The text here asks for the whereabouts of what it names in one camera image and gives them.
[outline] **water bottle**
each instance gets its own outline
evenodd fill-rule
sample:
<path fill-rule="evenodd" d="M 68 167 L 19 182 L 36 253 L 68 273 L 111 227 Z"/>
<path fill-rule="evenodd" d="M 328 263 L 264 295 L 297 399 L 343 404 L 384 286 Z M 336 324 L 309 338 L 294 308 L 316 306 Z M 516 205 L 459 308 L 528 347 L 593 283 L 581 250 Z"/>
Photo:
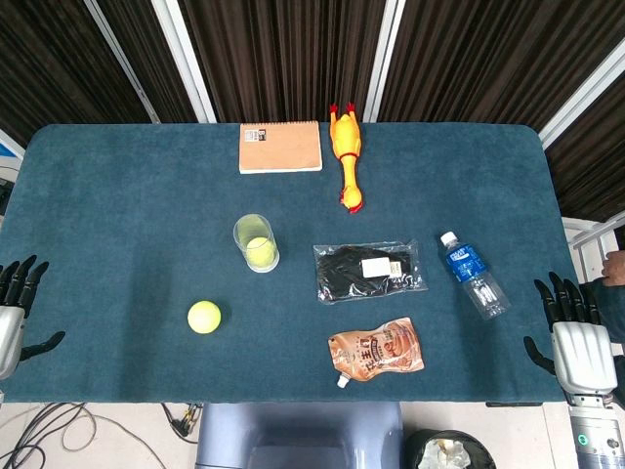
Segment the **water bottle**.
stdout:
<path fill-rule="evenodd" d="M 471 244 L 461 244 L 453 232 L 440 237 L 453 274 L 485 320 L 501 315 L 510 302 Z"/>

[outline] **brown notebook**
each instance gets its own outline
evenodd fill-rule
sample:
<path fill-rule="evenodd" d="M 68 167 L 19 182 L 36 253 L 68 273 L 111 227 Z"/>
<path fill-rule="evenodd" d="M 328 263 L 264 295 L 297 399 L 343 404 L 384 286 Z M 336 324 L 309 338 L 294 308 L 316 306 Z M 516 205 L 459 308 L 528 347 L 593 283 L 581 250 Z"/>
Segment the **brown notebook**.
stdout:
<path fill-rule="evenodd" d="M 320 169 L 321 144 L 316 120 L 241 124 L 238 143 L 241 174 Z"/>

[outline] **gray floor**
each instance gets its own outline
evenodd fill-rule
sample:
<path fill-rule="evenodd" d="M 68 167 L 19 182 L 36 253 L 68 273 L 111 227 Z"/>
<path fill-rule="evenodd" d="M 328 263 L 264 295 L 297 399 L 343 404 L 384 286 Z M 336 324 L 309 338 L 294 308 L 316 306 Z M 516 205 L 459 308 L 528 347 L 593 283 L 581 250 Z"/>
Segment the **gray floor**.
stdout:
<path fill-rule="evenodd" d="M 26 423 L 40 405 L 9 404 L 0 409 L 0 453 L 10 450 Z M 501 469 L 570 469 L 576 467 L 567 409 L 564 404 L 540 407 L 488 408 L 484 404 L 402 403 L 406 434 L 418 428 L 456 429 L 479 439 L 491 452 Z M 184 405 L 172 405 L 182 415 Z M 11 420 L 25 410 L 30 413 Z M 195 446 L 178 440 L 167 425 L 160 405 L 90 404 L 89 409 L 119 421 L 146 440 L 163 460 L 167 469 L 193 467 Z M 625 413 L 618 410 L 621 428 Z M 65 444 L 70 448 L 84 445 L 91 435 L 88 419 L 69 428 Z M 152 469 L 159 465 L 137 441 L 116 426 L 98 421 L 94 441 L 80 452 L 67 452 L 61 435 L 53 435 L 43 445 L 47 467 L 65 469 Z M 33 455 L 25 469 L 39 468 Z"/>

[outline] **white label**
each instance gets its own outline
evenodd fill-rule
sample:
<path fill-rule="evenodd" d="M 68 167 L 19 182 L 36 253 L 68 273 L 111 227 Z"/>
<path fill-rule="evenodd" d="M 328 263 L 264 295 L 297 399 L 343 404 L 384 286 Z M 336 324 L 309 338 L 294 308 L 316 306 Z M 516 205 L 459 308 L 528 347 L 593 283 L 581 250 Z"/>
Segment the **white label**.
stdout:
<path fill-rule="evenodd" d="M 384 277 L 391 274 L 391 261 L 388 257 L 378 257 L 377 259 L 363 259 L 361 264 L 362 276 L 365 278 Z"/>
<path fill-rule="evenodd" d="M 265 129 L 246 130 L 243 139 L 245 142 L 263 142 L 267 139 L 267 131 Z"/>
<path fill-rule="evenodd" d="M 402 276 L 401 263 L 399 261 L 391 263 L 391 278 L 399 278 Z"/>

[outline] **black trash can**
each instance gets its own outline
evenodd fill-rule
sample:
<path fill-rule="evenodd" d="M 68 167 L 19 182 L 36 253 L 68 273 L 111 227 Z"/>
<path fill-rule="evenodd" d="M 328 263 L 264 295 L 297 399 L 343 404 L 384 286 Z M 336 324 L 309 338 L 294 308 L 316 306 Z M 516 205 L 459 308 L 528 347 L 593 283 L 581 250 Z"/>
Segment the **black trash can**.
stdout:
<path fill-rule="evenodd" d="M 404 462 L 406 469 L 417 469 L 423 458 L 426 444 L 430 440 L 453 440 L 462 443 L 471 458 L 467 469 L 497 469 L 495 461 L 486 448 L 471 435 L 456 430 L 419 430 L 404 443 Z"/>

